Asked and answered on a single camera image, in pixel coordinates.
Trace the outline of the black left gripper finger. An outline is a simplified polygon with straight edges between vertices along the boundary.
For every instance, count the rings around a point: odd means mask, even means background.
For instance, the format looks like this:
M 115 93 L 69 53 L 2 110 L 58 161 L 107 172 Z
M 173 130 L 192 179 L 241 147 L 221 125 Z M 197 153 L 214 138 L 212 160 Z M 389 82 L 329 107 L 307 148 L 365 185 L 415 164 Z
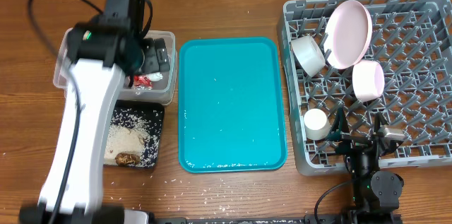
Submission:
M 168 72 L 170 70 L 170 61 L 165 40 L 163 38 L 154 39 L 154 43 L 160 72 Z
M 142 44 L 145 55 L 144 64 L 142 66 L 143 74 L 159 72 L 160 66 L 157 59 L 154 39 L 144 39 Z

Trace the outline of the red foil wrapper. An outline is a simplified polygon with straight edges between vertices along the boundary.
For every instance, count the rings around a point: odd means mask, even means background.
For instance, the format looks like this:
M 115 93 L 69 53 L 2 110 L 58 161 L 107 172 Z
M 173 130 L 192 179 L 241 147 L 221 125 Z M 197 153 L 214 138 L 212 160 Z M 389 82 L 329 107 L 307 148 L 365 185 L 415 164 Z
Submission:
M 152 84 L 152 81 L 146 75 L 134 76 L 133 77 L 133 88 L 152 90 L 153 84 Z

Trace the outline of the large pink plate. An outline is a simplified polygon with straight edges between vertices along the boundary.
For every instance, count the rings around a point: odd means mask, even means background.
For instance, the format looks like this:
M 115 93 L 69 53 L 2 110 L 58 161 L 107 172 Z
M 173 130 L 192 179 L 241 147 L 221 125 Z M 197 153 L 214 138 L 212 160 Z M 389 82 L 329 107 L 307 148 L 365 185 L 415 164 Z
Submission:
M 327 62 L 336 69 L 351 67 L 361 60 L 370 45 L 370 13 L 356 0 L 344 1 L 331 14 L 325 34 L 323 48 L 331 51 Z

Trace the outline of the white paper cup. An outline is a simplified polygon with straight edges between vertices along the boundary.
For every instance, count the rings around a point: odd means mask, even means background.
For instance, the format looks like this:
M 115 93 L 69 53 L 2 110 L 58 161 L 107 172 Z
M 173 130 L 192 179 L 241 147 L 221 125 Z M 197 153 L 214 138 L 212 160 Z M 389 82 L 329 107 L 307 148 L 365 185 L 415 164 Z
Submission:
M 304 114 L 304 126 L 306 137 L 313 141 L 325 138 L 331 128 L 326 113 L 316 108 Z

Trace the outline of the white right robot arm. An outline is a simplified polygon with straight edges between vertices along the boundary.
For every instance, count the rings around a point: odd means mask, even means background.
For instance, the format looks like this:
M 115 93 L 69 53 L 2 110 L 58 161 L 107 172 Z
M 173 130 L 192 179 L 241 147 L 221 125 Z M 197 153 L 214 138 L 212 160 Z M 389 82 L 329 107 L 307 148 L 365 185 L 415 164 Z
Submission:
M 399 198 L 404 180 L 396 173 L 380 168 L 380 157 L 394 153 L 405 142 L 402 130 L 391 127 L 379 112 L 374 118 L 374 129 L 368 136 L 350 133 L 343 108 L 339 108 L 327 141 L 337 142 L 335 154 L 344 157 L 351 179 L 324 192 L 314 206 L 313 223 L 402 224 Z M 319 215 L 319 205 L 331 192 L 352 186 L 354 205 L 336 215 Z

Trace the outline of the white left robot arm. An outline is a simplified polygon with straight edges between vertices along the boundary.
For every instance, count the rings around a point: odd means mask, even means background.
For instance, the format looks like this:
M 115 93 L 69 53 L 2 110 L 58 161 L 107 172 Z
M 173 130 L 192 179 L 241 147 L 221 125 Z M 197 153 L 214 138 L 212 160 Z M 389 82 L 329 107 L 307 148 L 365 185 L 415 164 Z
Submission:
M 148 36 L 150 0 L 107 0 L 87 22 L 52 48 L 66 80 L 56 152 L 38 202 L 23 206 L 20 223 L 154 223 L 152 213 L 102 202 L 102 170 L 109 125 L 121 91 L 137 76 L 176 76 L 175 39 Z

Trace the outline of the small pink bowl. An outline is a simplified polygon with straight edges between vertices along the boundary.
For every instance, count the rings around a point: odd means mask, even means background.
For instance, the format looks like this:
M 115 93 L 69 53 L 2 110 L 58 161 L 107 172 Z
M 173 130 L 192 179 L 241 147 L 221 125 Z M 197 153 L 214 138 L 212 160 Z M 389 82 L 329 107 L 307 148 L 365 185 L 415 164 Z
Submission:
M 375 100 L 382 96 L 385 77 L 377 61 L 361 60 L 352 70 L 352 87 L 361 102 Z

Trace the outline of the grey bowl with rice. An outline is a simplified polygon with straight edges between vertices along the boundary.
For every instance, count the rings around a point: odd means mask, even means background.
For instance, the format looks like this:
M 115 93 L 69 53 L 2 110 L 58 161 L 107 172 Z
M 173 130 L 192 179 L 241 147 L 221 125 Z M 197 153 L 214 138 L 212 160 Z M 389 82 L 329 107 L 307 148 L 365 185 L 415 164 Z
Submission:
M 310 77 L 315 76 L 326 65 L 322 51 L 309 35 L 291 41 L 291 48 L 299 65 Z

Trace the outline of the white tissue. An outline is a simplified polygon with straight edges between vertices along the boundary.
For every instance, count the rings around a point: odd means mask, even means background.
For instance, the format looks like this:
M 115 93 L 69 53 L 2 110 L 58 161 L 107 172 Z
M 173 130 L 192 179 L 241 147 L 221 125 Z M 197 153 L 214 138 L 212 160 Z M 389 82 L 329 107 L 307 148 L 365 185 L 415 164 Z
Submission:
M 163 75 L 160 72 L 149 73 L 145 76 L 152 82 L 161 81 L 163 79 Z

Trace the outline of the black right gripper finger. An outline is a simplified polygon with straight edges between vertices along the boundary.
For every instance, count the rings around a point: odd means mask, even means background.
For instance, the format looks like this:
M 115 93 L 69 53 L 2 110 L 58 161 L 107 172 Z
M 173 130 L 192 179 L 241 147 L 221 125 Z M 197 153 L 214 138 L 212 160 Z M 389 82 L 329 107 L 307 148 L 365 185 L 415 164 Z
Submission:
M 324 139 L 326 141 L 339 142 L 343 140 L 344 136 L 348 135 L 350 135 L 350 129 L 347 123 L 347 118 L 345 116 L 343 108 L 339 107 L 335 114 L 335 119 L 333 124 L 331 125 L 331 129 Z
M 374 135 L 383 136 L 388 127 L 388 122 L 381 112 L 377 112 L 374 118 Z

